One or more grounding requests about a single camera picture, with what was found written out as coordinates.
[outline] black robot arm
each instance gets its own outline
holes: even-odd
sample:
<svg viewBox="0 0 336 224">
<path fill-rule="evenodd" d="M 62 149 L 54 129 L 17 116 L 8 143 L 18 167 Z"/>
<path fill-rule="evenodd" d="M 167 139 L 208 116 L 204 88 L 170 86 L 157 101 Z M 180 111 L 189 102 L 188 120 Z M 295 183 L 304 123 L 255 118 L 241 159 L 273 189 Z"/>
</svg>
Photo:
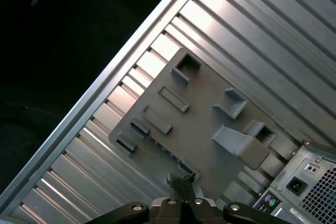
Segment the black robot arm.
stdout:
<svg viewBox="0 0 336 224">
<path fill-rule="evenodd" d="M 131 202 L 88 223 L 289 224 L 238 202 L 227 204 L 221 211 L 213 200 L 195 196 L 192 180 L 192 176 L 173 178 L 171 196 L 154 200 L 150 209 L 143 203 Z"/>
</svg>

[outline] screw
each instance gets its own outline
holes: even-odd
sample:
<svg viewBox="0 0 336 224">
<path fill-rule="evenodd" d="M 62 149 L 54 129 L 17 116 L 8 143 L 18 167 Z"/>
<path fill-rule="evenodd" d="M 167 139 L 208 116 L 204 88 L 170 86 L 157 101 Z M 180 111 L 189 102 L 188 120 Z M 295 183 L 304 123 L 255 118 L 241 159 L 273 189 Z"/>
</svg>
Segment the screw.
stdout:
<svg viewBox="0 0 336 224">
<path fill-rule="evenodd" d="M 195 199 L 194 202 L 195 202 L 196 205 L 200 205 L 200 204 L 203 203 L 203 201 L 201 199 Z"/>
<path fill-rule="evenodd" d="M 133 206 L 132 209 L 134 211 L 140 211 L 142 209 L 142 206 L 141 205 L 136 205 L 136 206 Z"/>
<path fill-rule="evenodd" d="M 240 209 L 240 207 L 238 205 L 231 205 L 230 208 L 233 210 L 233 211 L 238 211 Z"/>
<path fill-rule="evenodd" d="M 170 200 L 168 200 L 168 204 L 170 204 L 170 205 L 173 205 L 173 204 L 176 204 L 177 202 L 176 202 L 176 200 L 175 199 L 170 199 Z"/>
</svg>

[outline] corrugated aluminum panel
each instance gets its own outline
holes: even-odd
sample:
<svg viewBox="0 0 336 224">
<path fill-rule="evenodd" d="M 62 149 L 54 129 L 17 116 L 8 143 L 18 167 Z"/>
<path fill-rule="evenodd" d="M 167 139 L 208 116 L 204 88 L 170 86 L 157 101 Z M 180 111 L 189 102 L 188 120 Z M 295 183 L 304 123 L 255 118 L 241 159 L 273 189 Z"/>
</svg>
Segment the corrugated aluminum panel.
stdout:
<svg viewBox="0 0 336 224">
<path fill-rule="evenodd" d="M 240 172 L 219 205 L 252 204 L 300 140 L 336 145 L 336 0 L 162 3 L 76 105 L 87 98 L 86 112 L 75 107 L 81 117 L 71 118 L 67 131 L 62 124 L 56 130 L 51 140 L 61 134 L 58 147 L 28 185 L 11 202 L 1 201 L 5 214 L 37 223 L 83 223 L 128 201 L 149 204 L 167 195 L 163 182 L 132 163 L 108 134 L 180 47 L 288 133 L 275 138 L 259 170 Z"/>
</svg>

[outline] vent grille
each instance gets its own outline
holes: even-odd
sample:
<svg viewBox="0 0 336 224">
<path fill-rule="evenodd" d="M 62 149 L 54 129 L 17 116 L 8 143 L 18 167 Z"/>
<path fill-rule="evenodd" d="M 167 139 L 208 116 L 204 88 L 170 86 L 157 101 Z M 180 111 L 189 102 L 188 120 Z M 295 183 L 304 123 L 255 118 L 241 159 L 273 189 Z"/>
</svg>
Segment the vent grille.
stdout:
<svg viewBox="0 0 336 224">
<path fill-rule="evenodd" d="M 327 170 L 302 202 L 302 207 L 321 223 L 335 224 L 336 168 Z"/>
</svg>

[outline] dark background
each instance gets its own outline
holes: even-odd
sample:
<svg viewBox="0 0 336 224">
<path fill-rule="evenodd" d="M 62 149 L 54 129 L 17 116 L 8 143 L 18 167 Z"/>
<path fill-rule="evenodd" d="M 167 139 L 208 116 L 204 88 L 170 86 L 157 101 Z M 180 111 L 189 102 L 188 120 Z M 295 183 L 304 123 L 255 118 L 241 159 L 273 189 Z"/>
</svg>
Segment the dark background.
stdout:
<svg viewBox="0 0 336 224">
<path fill-rule="evenodd" d="M 0 193 L 160 0 L 0 0 Z"/>
</svg>

